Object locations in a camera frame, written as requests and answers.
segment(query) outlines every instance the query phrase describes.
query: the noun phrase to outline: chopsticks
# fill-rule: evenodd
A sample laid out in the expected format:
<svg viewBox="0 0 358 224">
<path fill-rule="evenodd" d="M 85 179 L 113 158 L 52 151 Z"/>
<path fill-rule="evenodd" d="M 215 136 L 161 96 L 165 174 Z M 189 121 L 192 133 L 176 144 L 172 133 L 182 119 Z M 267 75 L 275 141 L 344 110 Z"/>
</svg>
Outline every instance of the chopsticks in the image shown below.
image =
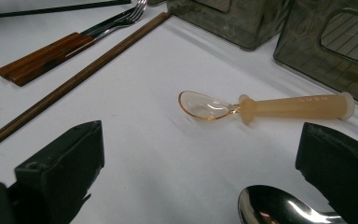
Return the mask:
<svg viewBox="0 0 358 224">
<path fill-rule="evenodd" d="M 115 59 L 120 53 L 128 49 L 131 45 L 136 43 L 142 37 L 147 35 L 149 32 L 154 30 L 156 27 L 165 22 L 171 14 L 169 12 L 162 12 L 157 15 L 153 20 L 142 26 L 140 29 L 135 31 L 133 34 L 125 38 L 123 41 L 118 43 L 116 46 L 108 50 L 104 55 L 99 57 L 97 60 L 89 64 L 83 70 L 78 72 L 76 75 L 71 77 L 69 80 L 64 82 L 56 90 L 45 96 L 42 100 L 31 106 L 25 112 L 17 116 L 10 123 L 0 129 L 0 143 L 9 137 L 11 134 L 16 132 L 19 128 L 25 125 L 28 121 L 35 118 L 37 115 L 42 113 L 49 106 L 60 100 L 66 93 L 74 89 L 80 83 L 87 78 L 91 77 L 100 68 L 105 66 L 107 63 Z"/>
</svg>

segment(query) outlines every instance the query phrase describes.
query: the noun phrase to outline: clear plastic container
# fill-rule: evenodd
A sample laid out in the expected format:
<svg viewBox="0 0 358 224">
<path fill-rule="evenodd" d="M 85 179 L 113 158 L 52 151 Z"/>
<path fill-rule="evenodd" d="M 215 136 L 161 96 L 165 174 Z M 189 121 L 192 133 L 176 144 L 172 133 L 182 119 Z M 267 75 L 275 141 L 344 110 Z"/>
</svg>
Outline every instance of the clear plastic container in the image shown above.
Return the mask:
<svg viewBox="0 0 358 224">
<path fill-rule="evenodd" d="M 358 0 L 293 1 L 274 58 L 358 100 Z"/>
<path fill-rule="evenodd" d="M 167 0 L 175 16 L 253 50 L 283 28 L 290 0 Z"/>
</svg>

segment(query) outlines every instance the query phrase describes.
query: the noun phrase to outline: white surface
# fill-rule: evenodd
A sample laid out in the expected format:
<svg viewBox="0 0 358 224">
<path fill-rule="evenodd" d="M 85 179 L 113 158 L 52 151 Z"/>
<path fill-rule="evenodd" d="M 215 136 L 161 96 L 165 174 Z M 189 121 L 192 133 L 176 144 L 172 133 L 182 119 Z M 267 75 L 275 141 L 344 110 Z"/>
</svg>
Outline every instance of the white surface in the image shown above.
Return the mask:
<svg viewBox="0 0 358 224">
<path fill-rule="evenodd" d="M 131 6 L 0 19 L 0 67 L 81 32 Z M 150 7 L 130 28 L 19 88 L 0 78 L 0 128 L 166 11 Z M 160 25 L 90 79 L 0 144 L 0 182 L 13 169 L 77 124 L 100 119 L 106 165 L 73 223 L 240 223 L 237 199 L 254 184 L 287 190 L 319 209 L 326 199 L 295 168 L 305 121 L 358 140 L 358 106 L 347 121 L 190 118 L 177 103 L 198 91 L 229 103 L 325 94 L 273 62 L 277 38 L 247 52 L 175 17 Z"/>
<path fill-rule="evenodd" d="M 0 13 L 36 10 L 50 7 L 68 7 L 104 1 L 108 0 L 0 0 Z"/>
</svg>

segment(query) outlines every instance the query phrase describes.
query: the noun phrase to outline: cutlery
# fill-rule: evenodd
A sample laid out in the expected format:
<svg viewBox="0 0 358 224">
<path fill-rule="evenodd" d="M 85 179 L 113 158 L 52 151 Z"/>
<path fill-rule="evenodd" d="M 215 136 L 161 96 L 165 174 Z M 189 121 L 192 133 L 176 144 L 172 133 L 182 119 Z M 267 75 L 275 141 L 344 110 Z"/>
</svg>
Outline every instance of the cutlery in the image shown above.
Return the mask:
<svg viewBox="0 0 358 224">
<path fill-rule="evenodd" d="M 188 115 L 208 121 L 240 113 L 245 124 L 250 123 L 255 116 L 349 119 L 354 111 L 354 100 L 347 92 L 267 101 L 254 101 L 242 95 L 238 105 L 231 105 L 201 93 L 183 91 L 179 94 L 179 105 Z"/>
<path fill-rule="evenodd" d="M 102 21 L 82 33 L 74 32 L 13 63 L 9 63 L 0 68 L 0 76 L 18 86 L 23 86 L 92 46 L 117 28 L 136 23 L 146 5 L 147 0 L 139 0 L 135 7 Z"/>
<path fill-rule="evenodd" d="M 317 212 L 295 196 L 264 185 L 251 186 L 241 192 L 238 212 L 243 224 L 346 223 L 335 212 Z"/>
<path fill-rule="evenodd" d="M 76 75 L 61 84 L 61 86 L 59 86 L 57 89 L 49 93 L 47 96 L 38 101 L 36 104 L 32 105 L 20 115 L 18 115 L 11 122 L 9 122 L 0 129 L 0 143 L 4 141 L 7 137 L 9 137 L 11 134 L 16 132 L 18 129 L 20 129 L 22 126 L 24 126 L 26 123 L 28 123 L 30 120 L 41 114 L 45 109 L 49 108 L 51 105 L 59 101 L 66 93 L 80 85 L 87 78 L 91 77 L 99 69 L 101 69 L 110 61 L 115 59 L 126 49 L 134 45 L 138 40 L 149 34 L 156 27 L 165 22 L 170 16 L 171 13 L 169 12 L 161 12 L 153 20 L 149 21 L 147 24 L 139 28 L 136 32 L 126 37 L 116 46 L 103 54 L 101 57 L 87 65 Z"/>
</svg>

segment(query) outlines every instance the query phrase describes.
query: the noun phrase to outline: stainless steel spoon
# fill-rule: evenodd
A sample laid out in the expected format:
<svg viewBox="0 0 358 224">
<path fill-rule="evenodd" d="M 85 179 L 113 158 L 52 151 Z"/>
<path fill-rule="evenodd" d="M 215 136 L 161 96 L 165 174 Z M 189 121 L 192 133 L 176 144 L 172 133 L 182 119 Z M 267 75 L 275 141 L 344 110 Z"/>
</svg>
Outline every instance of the stainless steel spoon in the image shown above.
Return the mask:
<svg viewBox="0 0 358 224">
<path fill-rule="evenodd" d="M 264 185 L 251 186 L 241 192 L 238 212 L 243 224 L 346 223 L 335 212 L 317 212 L 293 195 Z"/>
</svg>

